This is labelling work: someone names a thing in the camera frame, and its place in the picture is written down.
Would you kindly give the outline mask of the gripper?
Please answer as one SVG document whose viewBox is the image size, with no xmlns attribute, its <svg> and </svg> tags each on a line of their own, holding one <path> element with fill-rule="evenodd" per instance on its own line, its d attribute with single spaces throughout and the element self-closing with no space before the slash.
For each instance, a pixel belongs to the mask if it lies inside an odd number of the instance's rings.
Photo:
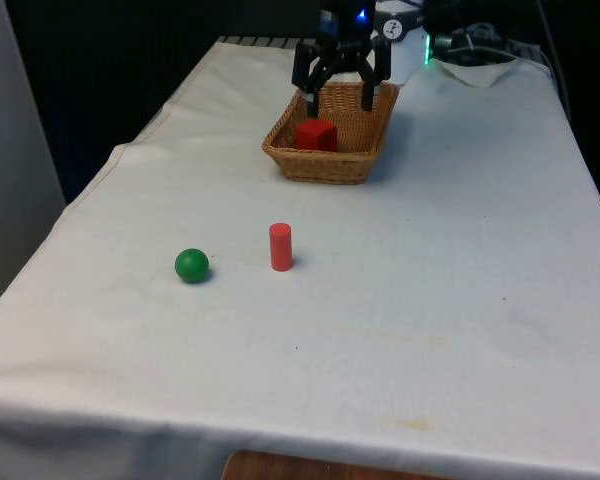
<svg viewBox="0 0 600 480">
<path fill-rule="evenodd" d="M 356 67 L 362 79 L 361 108 L 371 111 L 375 88 L 391 76 L 391 44 L 374 30 L 374 0 L 322 0 L 319 4 L 319 38 L 296 45 L 291 83 L 307 102 L 307 115 L 316 119 L 320 91 L 327 81 L 344 71 L 346 45 L 357 45 Z"/>
</svg>

